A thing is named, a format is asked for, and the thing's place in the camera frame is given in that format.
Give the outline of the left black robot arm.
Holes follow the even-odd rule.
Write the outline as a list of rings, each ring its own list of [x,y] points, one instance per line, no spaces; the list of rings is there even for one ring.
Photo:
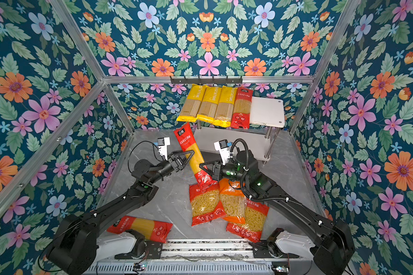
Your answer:
[[[47,259],[69,275],[83,274],[97,259],[97,251],[105,252],[97,239],[117,220],[149,203],[158,191],[154,184],[172,173],[182,171],[194,151],[174,151],[167,159],[153,165],[146,159],[138,161],[131,175],[136,181],[126,192],[102,207],[64,218],[45,252]]]

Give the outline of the red spaghetti package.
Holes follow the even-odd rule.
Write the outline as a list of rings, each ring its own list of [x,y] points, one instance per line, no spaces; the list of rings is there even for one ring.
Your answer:
[[[237,89],[234,111],[230,125],[231,128],[249,129],[253,93],[253,90],[244,87],[239,87]]]
[[[144,235],[146,240],[166,243],[173,224],[162,221],[147,220],[126,215],[111,225],[107,232],[121,234],[127,230],[135,230]]]
[[[206,190],[213,185],[215,181],[209,180],[205,172],[199,168],[199,164],[204,163],[205,161],[197,145],[190,124],[185,123],[181,128],[176,129],[174,134],[183,152],[188,150],[193,150],[195,152],[194,156],[189,161],[189,165],[193,171],[199,189]]]

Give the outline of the yellow spaghetti package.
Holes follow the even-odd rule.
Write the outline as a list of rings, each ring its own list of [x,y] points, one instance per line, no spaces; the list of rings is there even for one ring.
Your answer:
[[[231,125],[237,91],[238,88],[222,87],[218,107],[212,122],[214,126],[227,128]]]
[[[192,85],[177,121],[194,123],[197,120],[197,114],[200,110],[206,88],[206,85]]]
[[[218,108],[222,87],[207,87],[196,116],[199,121],[212,123]]]

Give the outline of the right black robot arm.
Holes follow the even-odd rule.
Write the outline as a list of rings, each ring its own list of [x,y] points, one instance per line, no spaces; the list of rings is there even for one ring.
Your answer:
[[[250,202],[267,203],[304,232],[304,236],[297,236],[285,230],[275,231],[268,239],[272,254],[282,252],[309,258],[326,275],[345,272],[355,253],[348,224],[343,220],[331,221],[290,196],[260,171],[250,150],[238,152],[227,164],[204,162],[199,167],[216,181],[226,178],[240,182],[240,189]]]

